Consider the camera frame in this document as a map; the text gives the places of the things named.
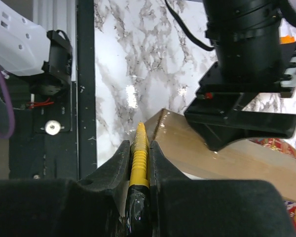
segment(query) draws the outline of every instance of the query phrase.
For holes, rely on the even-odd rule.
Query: purple cable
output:
[[[9,130],[6,134],[2,134],[0,132],[0,138],[2,139],[9,139],[14,132],[14,128],[15,128],[15,117],[14,117],[14,111],[13,111],[13,106],[12,106],[12,102],[11,102],[11,98],[9,95],[9,91],[8,88],[5,84],[5,80],[4,77],[0,71],[0,87],[2,90],[2,94],[4,97],[4,101],[5,101],[5,106],[6,106],[6,110],[8,112],[8,117],[9,117]]]

